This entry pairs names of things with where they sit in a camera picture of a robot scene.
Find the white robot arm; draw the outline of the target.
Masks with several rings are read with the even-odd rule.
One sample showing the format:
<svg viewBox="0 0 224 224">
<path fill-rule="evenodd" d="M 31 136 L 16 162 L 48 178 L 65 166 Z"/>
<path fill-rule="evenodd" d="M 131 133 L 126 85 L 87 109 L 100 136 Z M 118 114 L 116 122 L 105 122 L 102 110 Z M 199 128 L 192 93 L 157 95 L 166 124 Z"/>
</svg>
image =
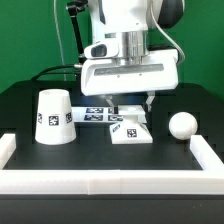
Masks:
<svg viewBox="0 0 224 224">
<path fill-rule="evenodd" d="M 178 45 L 149 48 L 148 31 L 176 25 L 185 0 L 89 0 L 93 43 L 86 47 L 81 91 L 86 96 L 145 92 L 178 84 L 177 65 L 185 60 Z"/>
</svg>

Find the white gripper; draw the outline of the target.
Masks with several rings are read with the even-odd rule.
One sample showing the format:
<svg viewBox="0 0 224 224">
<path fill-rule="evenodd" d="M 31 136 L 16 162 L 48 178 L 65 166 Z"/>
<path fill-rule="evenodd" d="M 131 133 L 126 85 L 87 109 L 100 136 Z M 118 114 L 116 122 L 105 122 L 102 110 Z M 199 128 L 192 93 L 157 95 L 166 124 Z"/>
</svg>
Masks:
<svg viewBox="0 0 224 224">
<path fill-rule="evenodd" d="M 151 51 L 135 65 L 118 65 L 113 59 L 87 60 L 81 73 L 81 91 L 86 96 L 105 95 L 112 114 L 118 113 L 113 94 L 147 92 L 150 112 L 155 91 L 177 86 L 177 60 L 175 49 Z"/>
</svg>

